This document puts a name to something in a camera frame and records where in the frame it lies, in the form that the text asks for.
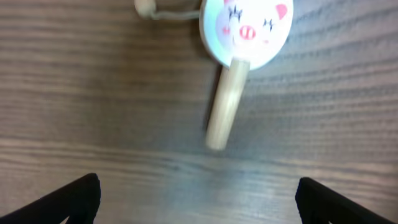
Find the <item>white wooden rattle drum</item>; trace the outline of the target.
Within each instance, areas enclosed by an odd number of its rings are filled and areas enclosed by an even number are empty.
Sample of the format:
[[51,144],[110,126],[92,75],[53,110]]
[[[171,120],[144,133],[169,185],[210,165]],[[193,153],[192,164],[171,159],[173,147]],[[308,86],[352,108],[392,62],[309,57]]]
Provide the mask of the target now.
[[223,67],[205,142],[214,151],[223,150],[249,72],[270,62],[288,38],[293,0],[205,0],[199,10],[185,12],[158,11],[155,0],[135,0],[134,7],[145,19],[198,19],[205,48]]

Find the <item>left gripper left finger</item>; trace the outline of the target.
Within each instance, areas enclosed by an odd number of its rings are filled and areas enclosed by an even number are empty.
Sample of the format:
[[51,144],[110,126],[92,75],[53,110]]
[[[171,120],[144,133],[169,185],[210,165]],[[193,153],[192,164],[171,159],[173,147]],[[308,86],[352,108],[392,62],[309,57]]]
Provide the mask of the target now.
[[101,203],[100,180],[89,173],[1,217],[1,223],[94,223]]

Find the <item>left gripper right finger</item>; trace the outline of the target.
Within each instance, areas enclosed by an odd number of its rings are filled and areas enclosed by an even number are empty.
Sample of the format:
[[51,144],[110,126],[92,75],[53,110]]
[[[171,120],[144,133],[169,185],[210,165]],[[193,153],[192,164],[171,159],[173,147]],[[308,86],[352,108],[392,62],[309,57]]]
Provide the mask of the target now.
[[309,177],[299,180],[295,201],[303,224],[394,224]]

